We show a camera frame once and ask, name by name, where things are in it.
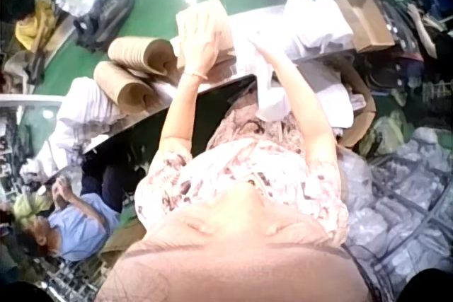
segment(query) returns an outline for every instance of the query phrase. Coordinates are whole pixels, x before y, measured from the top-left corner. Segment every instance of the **cardboard tube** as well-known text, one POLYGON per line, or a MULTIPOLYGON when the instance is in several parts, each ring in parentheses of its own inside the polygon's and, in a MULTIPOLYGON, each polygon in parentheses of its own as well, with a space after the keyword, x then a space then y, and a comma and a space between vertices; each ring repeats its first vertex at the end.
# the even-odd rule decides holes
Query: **cardboard tube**
POLYGON ((124 113, 139 113, 153 105, 155 91, 112 62, 100 62, 94 80, 124 113))
POLYGON ((168 40, 152 37, 120 37, 110 44, 108 57, 116 64, 168 76, 176 69, 176 56, 168 40))

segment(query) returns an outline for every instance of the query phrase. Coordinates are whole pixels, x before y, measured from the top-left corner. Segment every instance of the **hair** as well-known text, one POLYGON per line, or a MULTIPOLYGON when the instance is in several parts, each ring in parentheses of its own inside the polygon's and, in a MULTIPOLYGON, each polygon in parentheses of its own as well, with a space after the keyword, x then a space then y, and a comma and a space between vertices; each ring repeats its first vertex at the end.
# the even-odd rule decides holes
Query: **hair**
POLYGON ((49 248, 46 245, 39 245, 31 231, 24 230, 21 226, 16 226, 16 240, 19 247, 31 257, 49 255, 49 248))
POLYGON ((17 0, 13 8, 14 17, 21 21, 35 14, 35 0, 17 0))

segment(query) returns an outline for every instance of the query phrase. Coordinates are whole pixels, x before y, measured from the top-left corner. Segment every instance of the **hand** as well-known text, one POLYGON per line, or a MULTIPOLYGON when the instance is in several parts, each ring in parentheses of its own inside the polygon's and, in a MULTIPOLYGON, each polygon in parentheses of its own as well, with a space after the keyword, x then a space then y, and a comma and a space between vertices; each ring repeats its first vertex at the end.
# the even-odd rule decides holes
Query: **hand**
POLYGON ((68 183, 66 178, 64 177, 57 178, 57 181, 52 186, 52 194, 54 193, 54 187, 56 187, 56 190, 58 191, 59 195, 63 197, 63 199, 66 202, 69 202, 74 197, 71 185, 68 183))
POLYGON ((422 20, 420 12, 418 12, 418 8, 414 4, 408 5, 408 14, 411 16, 414 23, 417 23, 418 21, 422 20))
POLYGON ((215 19, 208 13, 185 24, 181 49, 185 56, 185 72, 206 76, 214 66, 219 50, 214 31, 215 19))
POLYGON ((278 48, 269 46, 258 35, 250 38, 249 41, 256 48, 256 51, 263 56, 264 60, 268 64, 274 66, 278 62, 291 62, 284 51, 280 51, 278 48))

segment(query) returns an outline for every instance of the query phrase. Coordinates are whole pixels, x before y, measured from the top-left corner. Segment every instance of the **white cloth pile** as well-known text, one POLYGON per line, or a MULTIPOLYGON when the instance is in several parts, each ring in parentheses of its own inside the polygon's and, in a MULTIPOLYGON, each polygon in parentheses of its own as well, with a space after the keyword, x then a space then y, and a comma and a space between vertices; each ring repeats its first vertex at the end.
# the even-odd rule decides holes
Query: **white cloth pile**
POLYGON ((77 163, 82 148, 92 138, 110 131, 110 126, 124 117, 93 79, 74 79, 57 114, 55 130, 36 158, 45 173, 52 175, 77 163))
POLYGON ((93 79, 77 78, 58 111, 51 139, 60 148, 78 149, 108 132, 110 126, 124 116, 93 79))
MULTIPOLYGON (((286 53, 293 58, 289 47, 297 45, 298 51, 319 48, 324 53, 328 44, 348 46, 352 41, 352 29, 344 19, 334 0, 287 0, 280 22, 270 16, 269 24, 259 24, 259 32, 241 34, 275 54, 286 53)), ((283 119, 290 112, 285 90, 272 81, 273 69, 268 66, 252 44, 235 32, 236 65, 240 71, 255 74, 258 82, 257 117, 264 121, 283 119)), ((299 70, 316 93, 328 121, 333 128, 346 129, 354 121, 350 97, 340 75, 321 62, 303 62, 299 70)))
POLYGON ((284 17, 296 43, 320 47, 321 53, 327 44, 346 45, 354 35, 334 0, 287 0, 284 17))

